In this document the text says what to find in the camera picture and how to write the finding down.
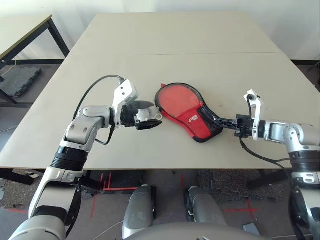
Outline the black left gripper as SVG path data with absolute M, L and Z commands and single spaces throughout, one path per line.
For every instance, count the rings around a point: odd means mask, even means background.
M 138 121 L 137 114 L 139 109 L 148 109 L 154 104 L 150 101 L 137 100 L 132 104 L 124 105 L 121 109 L 120 122 L 123 127 L 136 127 L 138 131 L 149 130 L 162 124 L 162 120 L 150 119 L 147 121 Z

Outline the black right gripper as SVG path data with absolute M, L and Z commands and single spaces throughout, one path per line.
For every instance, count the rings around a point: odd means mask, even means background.
M 220 128 L 237 128 L 234 132 L 235 137 L 242 136 L 248 138 L 253 135 L 254 120 L 249 115 L 237 114 L 236 119 L 227 119 L 220 117 L 213 117 L 213 122 Z

